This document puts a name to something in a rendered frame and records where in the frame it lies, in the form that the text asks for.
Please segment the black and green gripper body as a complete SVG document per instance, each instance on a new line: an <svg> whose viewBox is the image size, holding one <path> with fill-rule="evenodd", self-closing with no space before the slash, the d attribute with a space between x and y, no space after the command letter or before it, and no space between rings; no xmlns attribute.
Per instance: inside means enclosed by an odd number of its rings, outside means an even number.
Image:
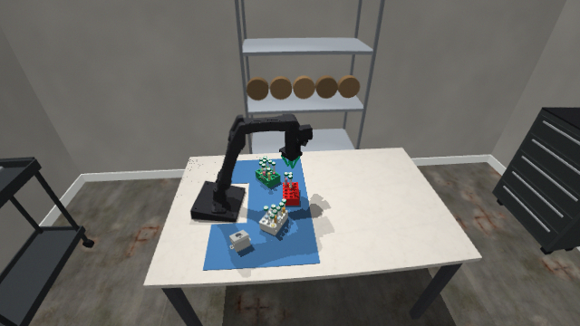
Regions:
<svg viewBox="0 0 580 326"><path fill-rule="evenodd" d="M292 145L285 143L285 146L279 149L279 152L282 152L282 156L290 161L297 159L299 156L301 157L303 155L302 151L299 151L298 153L295 154L296 143Z"/></svg>

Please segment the green tube rack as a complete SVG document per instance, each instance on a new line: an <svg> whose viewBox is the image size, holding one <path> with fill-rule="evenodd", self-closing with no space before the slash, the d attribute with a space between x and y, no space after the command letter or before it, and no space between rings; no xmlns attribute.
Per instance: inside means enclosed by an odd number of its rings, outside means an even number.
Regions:
<svg viewBox="0 0 580 326"><path fill-rule="evenodd" d="M256 178L259 179L268 188L270 188L270 187L276 185L277 183L281 182L280 175L277 172L275 174L273 174L273 172L270 172L271 173L271 180L268 180L267 172L266 172L266 175L263 176L263 174L260 174L259 171L260 171L260 169L256 170Z"/></svg>

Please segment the white test tube rack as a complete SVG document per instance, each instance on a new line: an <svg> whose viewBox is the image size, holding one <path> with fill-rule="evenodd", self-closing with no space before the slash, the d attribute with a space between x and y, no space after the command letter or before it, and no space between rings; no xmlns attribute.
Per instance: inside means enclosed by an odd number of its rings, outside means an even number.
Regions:
<svg viewBox="0 0 580 326"><path fill-rule="evenodd" d="M270 215L272 212L272 209L270 208L268 210L268 214ZM276 235L277 232L280 230L280 228L282 227L282 225L284 224L284 222L286 221L286 219L288 218L288 211L286 210L282 216L280 216L280 219L277 219L277 223L275 223L275 226L272 227L271 226L271 221L270 221L270 216L268 219L265 219L265 216L260 220L259 222L259 226L261 230L264 230L266 232L268 232L269 234L272 235ZM282 221L282 222L281 222ZM264 223L263 223L264 222ZM280 224L280 225L279 225Z"/></svg>

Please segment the red tube rack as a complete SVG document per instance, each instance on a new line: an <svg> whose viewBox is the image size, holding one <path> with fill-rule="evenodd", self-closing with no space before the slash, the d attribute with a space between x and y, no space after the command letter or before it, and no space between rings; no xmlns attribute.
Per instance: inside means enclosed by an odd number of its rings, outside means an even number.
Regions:
<svg viewBox="0 0 580 326"><path fill-rule="evenodd" d="M298 182L292 182L292 188L289 188L289 182L287 182L287 185L283 183L283 198L286 199L286 206L299 206Z"/></svg>

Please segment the blue bench mat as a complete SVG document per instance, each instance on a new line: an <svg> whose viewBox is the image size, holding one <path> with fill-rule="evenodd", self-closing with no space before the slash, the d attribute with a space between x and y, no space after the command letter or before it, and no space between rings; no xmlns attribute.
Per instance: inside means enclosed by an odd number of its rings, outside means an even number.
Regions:
<svg viewBox="0 0 580 326"><path fill-rule="evenodd" d="M270 188L256 178L259 159L237 160L231 184L249 183L246 223L211 225L203 271L320 263L301 159L293 169L282 158L270 160L281 178ZM293 172L292 182L298 182L299 206L285 206L288 218L272 235L261 230L259 222L265 215L264 206L269 210L282 202L285 172ZM231 250L229 236L243 229L251 245L238 252Z"/></svg>

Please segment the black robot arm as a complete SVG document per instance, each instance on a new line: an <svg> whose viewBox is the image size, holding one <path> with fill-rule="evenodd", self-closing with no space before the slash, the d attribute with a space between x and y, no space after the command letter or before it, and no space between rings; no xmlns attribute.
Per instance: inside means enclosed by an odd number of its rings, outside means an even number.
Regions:
<svg viewBox="0 0 580 326"><path fill-rule="evenodd" d="M309 124L299 125L294 114L283 114L282 116L270 118L243 118L243 115L237 115L229 131L227 152L222 168L217 173L216 184L213 187L212 213L226 213L226 190L231 186L231 178L237 157L241 149L246 145L246 134L263 131L284 131L286 144L292 145L297 142L295 154L301 151L301 146L306 146L308 140L313 139L312 127Z"/></svg>

